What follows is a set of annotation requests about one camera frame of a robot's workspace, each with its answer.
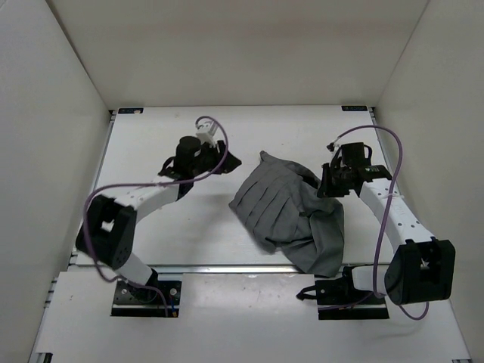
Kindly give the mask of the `grey pleated skirt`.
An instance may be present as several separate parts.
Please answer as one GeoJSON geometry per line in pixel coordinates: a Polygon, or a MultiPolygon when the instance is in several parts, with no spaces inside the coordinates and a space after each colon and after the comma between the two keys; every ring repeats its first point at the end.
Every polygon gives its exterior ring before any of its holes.
{"type": "Polygon", "coordinates": [[[318,197],[320,184],[305,166],[261,151],[229,207],[266,252],[280,250],[302,272],[332,278],[343,263],[345,214],[337,199],[318,197]]]}

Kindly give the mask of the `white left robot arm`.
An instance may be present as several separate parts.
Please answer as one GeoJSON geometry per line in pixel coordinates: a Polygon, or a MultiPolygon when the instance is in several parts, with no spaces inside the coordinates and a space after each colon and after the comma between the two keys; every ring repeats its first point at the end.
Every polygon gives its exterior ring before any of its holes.
{"type": "Polygon", "coordinates": [[[132,292],[142,301],[157,295],[157,273],[133,252],[136,225],[152,212],[182,199],[204,173],[223,175],[242,164],[228,151],[223,140],[215,144],[185,136],[178,142],[175,155],[169,157],[157,177],[147,187],[137,187],[120,197],[99,194],[87,210],[88,235],[79,229],[75,247],[111,268],[129,282],[132,292]]]}

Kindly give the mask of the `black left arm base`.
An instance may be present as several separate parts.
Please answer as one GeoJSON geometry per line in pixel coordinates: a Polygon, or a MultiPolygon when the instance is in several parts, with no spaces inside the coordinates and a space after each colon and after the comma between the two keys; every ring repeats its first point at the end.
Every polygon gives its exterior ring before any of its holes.
{"type": "Polygon", "coordinates": [[[177,318],[180,310],[182,281],[173,279],[158,280],[158,290],[139,289],[118,280],[113,294],[110,315],[113,317],[177,318]]]}

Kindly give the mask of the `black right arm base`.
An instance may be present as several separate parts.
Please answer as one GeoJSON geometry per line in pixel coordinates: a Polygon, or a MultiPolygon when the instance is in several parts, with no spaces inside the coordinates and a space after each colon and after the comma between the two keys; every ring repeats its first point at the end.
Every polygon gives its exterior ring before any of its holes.
{"type": "Polygon", "coordinates": [[[345,266],[335,278],[315,275],[312,286],[296,295],[299,301],[314,301],[319,321],[386,320],[389,312],[384,298],[373,292],[357,290],[352,282],[354,267],[345,266]]]}

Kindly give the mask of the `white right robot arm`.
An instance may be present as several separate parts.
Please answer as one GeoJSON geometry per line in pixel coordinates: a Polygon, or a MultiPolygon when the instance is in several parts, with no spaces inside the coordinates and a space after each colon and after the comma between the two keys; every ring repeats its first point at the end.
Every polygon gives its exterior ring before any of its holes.
{"type": "Polygon", "coordinates": [[[374,214],[393,250],[388,265],[353,267],[339,284],[348,303],[366,291],[388,296],[396,305],[446,300],[451,295],[455,247],[427,230],[392,185],[383,165],[371,162],[372,149],[362,142],[328,145],[332,153],[322,166],[319,197],[345,197],[355,192],[374,214]]]}

